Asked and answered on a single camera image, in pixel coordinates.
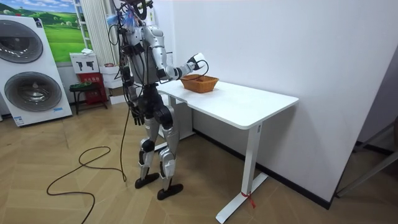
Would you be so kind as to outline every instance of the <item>washing machine door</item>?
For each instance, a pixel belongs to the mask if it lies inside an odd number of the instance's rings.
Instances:
[[[14,63],[37,60],[43,52],[40,37],[19,22],[0,20],[0,58]]]
[[[62,97],[58,83],[39,72],[22,72],[11,77],[5,87],[6,98],[26,111],[47,111],[55,107]]]

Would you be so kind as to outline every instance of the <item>white washing machine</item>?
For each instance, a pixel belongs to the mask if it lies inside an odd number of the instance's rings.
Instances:
[[[18,126],[72,115],[41,21],[0,15],[0,92]]]

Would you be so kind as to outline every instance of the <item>parquet floor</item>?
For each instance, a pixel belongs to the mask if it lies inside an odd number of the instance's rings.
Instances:
[[[98,108],[81,115],[17,128],[13,120],[0,123],[0,222],[4,224],[77,224],[90,209],[91,197],[51,197],[45,190],[51,181],[78,166],[78,156],[90,147],[109,146],[112,152],[94,166],[119,167],[119,147],[127,108]],[[156,199],[158,180],[136,190],[139,176],[138,144],[142,127],[129,123],[124,143],[125,184],[112,170],[80,169],[64,178],[52,192],[84,190],[96,196],[86,223],[217,223],[215,215],[240,190],[243,161],[218,149],[199,136],[180,142],[174,182],[184,190],[164,201]],[[104,152],[88,153],[83,161]],[[373,152],[354,154],[343,185],[357,177],[382,156]],[[152,172],[159,171],[159,159]],[[283,223],[398,223],[398,165],[393,164],[362,186],[336,199],[329,211],[319,207],[276,180],[268,179],[253,194],[257,208],[248,202],[227,224]]]

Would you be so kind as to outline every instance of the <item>wall poster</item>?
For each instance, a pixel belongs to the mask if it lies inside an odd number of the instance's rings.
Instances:
[[[70,52],[85,48],[73,1],[0,0],[0,14],[40,18],[55,62],[69,62]]]

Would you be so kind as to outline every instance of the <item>floor cable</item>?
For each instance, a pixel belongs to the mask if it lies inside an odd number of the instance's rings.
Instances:
[[[124,131],[123,131],[122,143],[121,143],[121,146],[120,146],[120,169],[118,169],[118,168],[113,168],[113,167],[93,167],[93,166],[89,166],[88,164],[90,164],[91,162],[94,162],[94,161],[96,161],[97,159],[102,158],[102,157],[106,156],[107,154],[109,154],[109,153],[111,152],[111,148],[108,147],[108,146],[92,147],[92,148],[90,148],[90,149],[85,150],[83,153],[80,154],[80,156],[79,156],[79,164],[80,164],[80,166],[79,166],[79,167],[77,167],[76,169],[74,169],[74,170],[68,172],[67,174],[62,175],[61,177],[58,177],[57,179],[55,179],[55,180],[47,187],[47,194],[50,195],[50,196],[70,195],[70,194],[83,194],[83,195],[90,195],[90,196],[93,198],[93,203],[92,203],[92,205],[91,205],[90,211],[88,211],[86,217],[85,217],[84,220],[81,222],[81,224],[83,224],[84,222],[86,222],[87,218],[90,216],[90,213],[93,211],[94,205],[95,205],[95,196],[94,196],[92,193],[90,193],[90,192],[81,192],[81,191],[75,191],[75,192],[62,192],[62,193],[50,193],[50,188],[51,188],[51,186],[52,186],[54,183],[56,183],[56,182],[59,181],[60,179],[66,177],[67,175],[69,175],[69,174],[75,172],[76,170],[78,170],[78,169],[80,169],[80,168],[82,168],[82,167],[87,167],[87,168],[90,168],[90,169],[116,170],[116,171],[119,171],[120,173],[122,173],[123,182],[126,182],[126,181],[127,181],[127,177],[126,177],[126,175],[124,174],[124,171],[123,171],[122,153],[123,153],[123,142],[124,142],[124,137],[125,137],[125,135],[126,135],[126,128],[127,128],[128,122],[129,122],[129,114],[130,114],[130,109],[129,109],[128,112],[127,112],[126,123],[124,124]],[[96,158],[94,158],[94,159],[88,161],[88,162],[84,162],[84,163],[81,162],[81,157],[82,157],[84,154],[86,154],[87,152],[90,152],[90,151],[92,151],[92,150],[95,150],[95,149],[108,149],[108,151],[105,152],[105,153],[103,153],[103,154],[101,154],[100,156],[98,156],[98,157],[96,157]]]

